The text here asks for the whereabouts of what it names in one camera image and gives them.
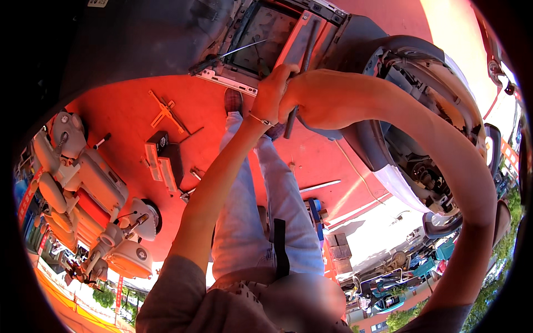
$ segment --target wire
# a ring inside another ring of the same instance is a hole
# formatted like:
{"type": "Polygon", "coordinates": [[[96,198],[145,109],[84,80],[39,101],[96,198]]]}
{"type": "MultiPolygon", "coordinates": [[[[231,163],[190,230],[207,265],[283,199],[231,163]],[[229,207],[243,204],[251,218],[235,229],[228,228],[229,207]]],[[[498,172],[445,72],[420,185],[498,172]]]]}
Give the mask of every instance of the wire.
{"type": "Polygon", "coordinates": [[[370,195],[377,201],[379,202],[380,204],[382,205],[385,205],[384,202],[381,202],[375,195],[374,193],[370,190],[370,188],[368,187],[368,184],[367,182],[365,181],[365,178],[359,173],[359,171],[357,171],[355,165],[353,165],[352,161],[350,160],[350,158],[348,157],[348,155],[346,154],[346,152],[344,151],[344,149],[342,149],[341,145],[338,143],[338,140],[335,140],[335,144],[337,145],[337,147],[341,150],[342,154],[344,155],[344,157],[346,158],[346,160],[348,161],[348,163],[350,163],[350,165],[352,166],[352,169],[357,173],[357,175],[361,178],[361,180],[363,181],[363,183],[365,184],[367,190],[368,190],[368,193],[370,193],[370,195]]]}

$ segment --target strap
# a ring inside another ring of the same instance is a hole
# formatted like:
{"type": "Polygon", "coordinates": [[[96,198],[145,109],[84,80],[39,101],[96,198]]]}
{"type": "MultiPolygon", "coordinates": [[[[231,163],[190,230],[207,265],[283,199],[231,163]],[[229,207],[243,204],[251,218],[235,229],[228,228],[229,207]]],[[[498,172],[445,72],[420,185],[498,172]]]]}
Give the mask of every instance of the strap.
{"type": "Polygon", "coordinates": [[[285,220],[274,219],[274,251],[276,252],[276,280],[289,275],[289,257],[285,252],[285,220]]]}

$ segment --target jeans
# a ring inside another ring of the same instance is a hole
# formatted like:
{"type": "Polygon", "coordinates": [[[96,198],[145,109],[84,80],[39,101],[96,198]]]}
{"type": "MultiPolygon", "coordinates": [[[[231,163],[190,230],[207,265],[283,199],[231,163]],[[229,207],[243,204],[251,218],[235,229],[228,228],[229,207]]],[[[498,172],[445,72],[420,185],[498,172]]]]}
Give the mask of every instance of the jeans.
{"type": "MultiPolygon", "coordinates": [[[[242,121],[238,112],[229,113],[220,150],[235,135],[242,121]]],[[[268,136],[261,136],[254,152],[266,187],[271,234],[274,218],[286,221],[285,252],[290,270],[323,275],[320,243],[296,178],[279,158],[268,136]]],[[[259,218],[248,158],[241,165],[216,222],[212,256],[215,279],[250,267],[276,267],[274,244],[265,237],[259,218]]]]}

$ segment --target red painted ground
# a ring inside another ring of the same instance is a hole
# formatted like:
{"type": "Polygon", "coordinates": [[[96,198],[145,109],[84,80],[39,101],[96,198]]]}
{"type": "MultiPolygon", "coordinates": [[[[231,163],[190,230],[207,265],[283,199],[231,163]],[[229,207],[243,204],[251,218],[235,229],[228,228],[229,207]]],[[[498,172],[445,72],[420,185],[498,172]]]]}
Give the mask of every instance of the red painted ground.
{"type": "MultiPolygon", "coordinates": [[[[414,35],[432,41],[424,10],[419,1],[398,2],[374,0],[372,2],[334,1],[341,8],[358,15],[369,16],[390,35],[414,35]]],[[[185,207],[179,196],[170,198],[164,183],[153,181],[143,163],[143,144],[155,131],[169,132],[171,142],[184,138],[169,119],[164,119],[156,129],[150,123],[158,115],[159,108],[148,95],[152,89],[165,100],[174,100],[174,112],[190,131],[204,127],[202,131],[181,145],[185,177],[182,189],[192,189],[197,179],[188,173],[191,167],[205,171],[215,159],[224,133],[224,87],[199,78],[166,76],[138,79],[91,90],[67,106],[69,112],[78,112],[90,128],[89,145],[95,144],[108,132],[109,142],[100,153],[109,165],[126,182],[131,198],[149,198],[162,212],[164,225],[154,242],[143,242],[150,249],[155,261],[162,261],[171,246],[180,225],[185,207]]],[[[253,99],[245,97],[244,110],[251,108],[253,99]]],[[[347,151],[355,167],[365,177],[375,196],[385,193],[384,188],[369,174],[369,170],[351,151],[346,142],[341,146],[347,151]]],[[[333,219],[355,210],[373,200],[360,177],[350,167],[334,142],[306,130],[298,122],[291,140],[279,139],[274,143],[283,161],[291,159],[296,164],[295,176],[301,188],[336,179],[340,184],[305,193],[304,199],[315,197],[323,202],[333,219]]],[[[254,185],[259,205],[266,205],[266,194],[255,155],[249,154],[254,185]]]]}

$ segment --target shoe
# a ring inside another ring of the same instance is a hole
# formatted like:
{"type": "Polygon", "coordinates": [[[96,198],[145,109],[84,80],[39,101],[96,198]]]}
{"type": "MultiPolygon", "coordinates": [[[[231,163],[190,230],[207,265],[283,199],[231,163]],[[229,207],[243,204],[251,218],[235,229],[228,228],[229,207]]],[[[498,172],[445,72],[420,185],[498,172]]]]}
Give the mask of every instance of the shoe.
{"type": "Polygon", "coordinates": [[[272,141],[276,140],[285,133],[285,124],[277,123],[274,127],[270,127],[265,132],[265,135],[268,136],[272,141]]]}
{"type": "Polygon", "coordinates": [[[238,112],[243,115],[243,94],[240,91],[226,88],[224,92],[224,109],[228,112],[238,112]]]}

